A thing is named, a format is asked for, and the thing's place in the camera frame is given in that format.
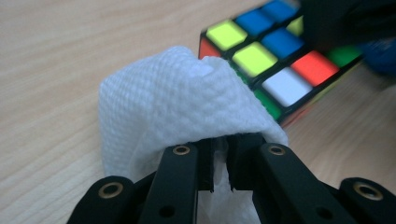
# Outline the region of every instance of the wooden table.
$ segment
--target wooden table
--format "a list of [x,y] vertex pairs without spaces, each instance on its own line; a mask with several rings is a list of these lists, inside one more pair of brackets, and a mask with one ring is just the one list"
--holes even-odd
[[[98,86],[263,1],[2,1],[0,222],[65,223],[103,177]],[[364,65],[286,128],[322,181],[362,176],[396,192],[396,87]]]

